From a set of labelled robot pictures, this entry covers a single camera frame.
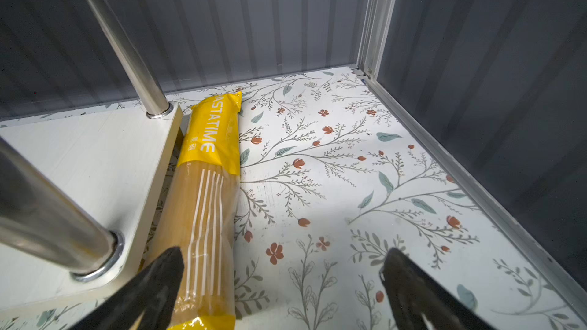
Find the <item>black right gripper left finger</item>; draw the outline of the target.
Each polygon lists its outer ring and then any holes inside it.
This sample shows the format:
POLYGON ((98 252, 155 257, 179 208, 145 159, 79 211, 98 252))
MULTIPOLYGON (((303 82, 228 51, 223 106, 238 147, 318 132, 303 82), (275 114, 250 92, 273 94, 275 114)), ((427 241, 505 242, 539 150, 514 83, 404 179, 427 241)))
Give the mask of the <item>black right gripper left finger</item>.
POLYGON ((166 329, 183 278, 183 255, 170 247, 73 329, 166 329))

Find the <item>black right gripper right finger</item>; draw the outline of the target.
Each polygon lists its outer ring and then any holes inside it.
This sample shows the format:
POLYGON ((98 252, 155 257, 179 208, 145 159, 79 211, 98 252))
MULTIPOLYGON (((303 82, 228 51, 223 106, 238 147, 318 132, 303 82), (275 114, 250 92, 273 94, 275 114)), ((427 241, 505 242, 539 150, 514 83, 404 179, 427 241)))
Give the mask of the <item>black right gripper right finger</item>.
POLYGON ((395 247, 380 278, 399 329, 492 328, 395 247))

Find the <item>yellow Pastatime spaghetti bag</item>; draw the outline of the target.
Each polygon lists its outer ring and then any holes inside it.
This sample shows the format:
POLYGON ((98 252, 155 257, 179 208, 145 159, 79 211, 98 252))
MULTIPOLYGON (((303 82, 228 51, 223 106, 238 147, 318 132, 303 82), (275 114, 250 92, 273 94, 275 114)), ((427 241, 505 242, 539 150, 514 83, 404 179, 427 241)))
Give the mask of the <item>yellow Pastatime spaghetti bag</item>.
POLYGON ((238 206, 238 113, 242 92, 211 96, 190 122, 145 264, 179 247, 182 280, 170 329, 235 327, 234 219, 238 206))

